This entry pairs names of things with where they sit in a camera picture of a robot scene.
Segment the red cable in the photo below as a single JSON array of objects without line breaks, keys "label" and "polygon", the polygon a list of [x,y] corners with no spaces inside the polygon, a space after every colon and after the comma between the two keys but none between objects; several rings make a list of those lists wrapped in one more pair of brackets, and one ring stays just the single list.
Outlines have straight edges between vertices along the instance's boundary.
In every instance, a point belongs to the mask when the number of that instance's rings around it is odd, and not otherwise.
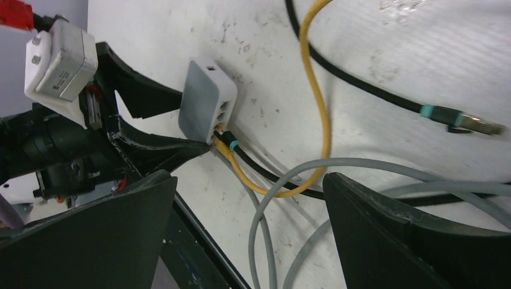
[{"label": "red cable", "polygon": [[124,187],[126,187],[126,183],[128,182],[128,177],[124,176],[124,181],[122,181],[122,184],[117,188],[117,191],[122,190]]}]

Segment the ethernet port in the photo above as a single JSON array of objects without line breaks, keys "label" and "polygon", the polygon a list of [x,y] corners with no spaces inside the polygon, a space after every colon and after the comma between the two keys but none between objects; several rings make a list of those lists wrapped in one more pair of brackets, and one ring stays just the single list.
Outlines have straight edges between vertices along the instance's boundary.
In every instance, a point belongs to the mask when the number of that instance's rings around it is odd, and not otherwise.
[{"label": "ethernet port", "polygon": [[228,106],[229,106],[229,102],[225,101],[222,105],[220,105],[220,110],[226,111]]},{"label": "ethernet port", "polygon": [[220,113],[217,117],[216,117],[216,120],[221,122],[225,117],[225,113]]}]

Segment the black cable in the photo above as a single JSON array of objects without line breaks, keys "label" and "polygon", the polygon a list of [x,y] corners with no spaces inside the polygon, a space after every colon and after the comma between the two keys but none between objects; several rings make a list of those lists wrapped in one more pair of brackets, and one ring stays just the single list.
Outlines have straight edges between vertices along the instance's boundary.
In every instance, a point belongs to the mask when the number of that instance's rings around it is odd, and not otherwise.
[{"label": "black cable", "polygon": [[[234,148],[235,153],[240,156],[240,158],[246,162],[248,166],[250,166],[252,169],[254,169],[257,173],[265,177],[266,179],[276,182],[278,179],[280,179],[278,176],[274,175],[273,173],[266,170],[264,167],[260,166],[258,163],[256,163],[252,158],[250,158],[242,148],[239,146],[236,146]],[[286,183],[284,185],[284,188],[287,188],[289,190],[292,190],[294,188],[297,188],[298,186],[293,183]],[[315,199],[324,200],[323,192],[321,191],[315,191],[311,189],[306,189],[303,193],[303,195],[308,197],[313,197]],[[493,195],[491,194],[481,194],[476,193],[477,196],[482,198],[491,197]],[[463,202],[459,197],[453,195],[453,194],[438,194],[434,196],[424,196],[424,197],[404,197],[397,199],[400,202],[413,206],[413,207],[424,207],[424,206],[434,206],[434,205],[444,205],[444,204],[451,204],[451,203],[457,203],[457,202]]]},{"label": "black cable", "polygon": [[[264,167],[260,166],[258,163],[256,163],[254,160],[252,160],[252,158],[250,158],[244,151],[243,149],[241,149],[239,146],[236,146],[234,148],[234,152],[238,154],[238,156],[240,156],[240,158],[246,162],[246,164],[248,166],[250,166],[252,169],[254,169],[257,173],[259,173],[259,175],[262,175],[263,177],[265,177],[266,179],[272,181],[272,182],[276,182],[278,181],[278,179],[280,179],[279,177],[277,177],[276,175],[274,175],[273,173],[269,172],[268,170],[266,170]],[[288,190],[293,190],[294,188],[298,188],[297,185],[291,183],[291,182],[287,182],[285,185],[284,185],[284,188],[288,189]],[[304,196],[307,196],[307,197],[313,197],[314,199],[319,199],[319,200],[324,200],[324,196],[323,196],[323,193],[320,192],[320,191],[314,191],[314,190],[311,190],[311,189],[306,189],[305,191],[303,191],[302,193]]]},{"label": "black cable", "polygon": [[[299,37],[300,32],[300,24],[298,23],[298,18],[296,17],[295,4],[293,0],[284,0],[286,3],[287,15],[289,16],[289,22],[291,23],[291,27],[295,32],[296,37]],[[391,92],[383,90],[379,87],[376,87],[370,83],[365,82],[362,79],[359,79],[348,72],[338,68],[333,65],[331,62],[326,60],[312,45],[309,44],[310,56],[314,59],[319,65],[321,65],[328,72],[332,73],[336,77],[346,81],[347,83],[358,87],[365,92],[368,92],[378,98],[381,98],[385,101],[390,102],[391,104],[397,105],[401,108],[404,108],[409,111],[413,111],[414,113],[420,113],[422,105],[411,101],[406,98],[402,98],[401,96],[395,95]]]}]

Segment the screw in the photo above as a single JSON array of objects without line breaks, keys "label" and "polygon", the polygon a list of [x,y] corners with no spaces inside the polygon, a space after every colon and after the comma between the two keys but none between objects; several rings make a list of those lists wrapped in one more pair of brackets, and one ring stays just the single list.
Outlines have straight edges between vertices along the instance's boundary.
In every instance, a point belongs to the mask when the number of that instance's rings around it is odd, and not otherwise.
[{"label": "screw", "polygon": [[40,56],[34,56],[32,57],[32,63],[35,64],[35,65],[38,65],[39,63],[41,62],[41,57]]},{"label": "screw", "polygon": [[32,39],[32,44],[33,45],[39,45],[39,43],[41,43],[41,38],[40,37],[36,37],[34,39]]},{"label": "screw", "polygon": [[71,169],[75,172],[75,173],[78,173],[80,172],[80,165],[78,163],[72,163],[71,164]]}]

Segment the gray plastic casing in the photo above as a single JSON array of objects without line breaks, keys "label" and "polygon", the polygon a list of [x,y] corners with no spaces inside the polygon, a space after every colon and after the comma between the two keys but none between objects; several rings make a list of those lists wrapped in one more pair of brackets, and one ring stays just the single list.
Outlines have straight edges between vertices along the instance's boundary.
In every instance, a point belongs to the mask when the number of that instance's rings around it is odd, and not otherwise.
[{"label": "gray plastic casing", "polygon": [[237,98],[234,81],[208,57],[190,61],[181,100],[179,127],[195,141],[212,143],[213,130],[227,125]]}]

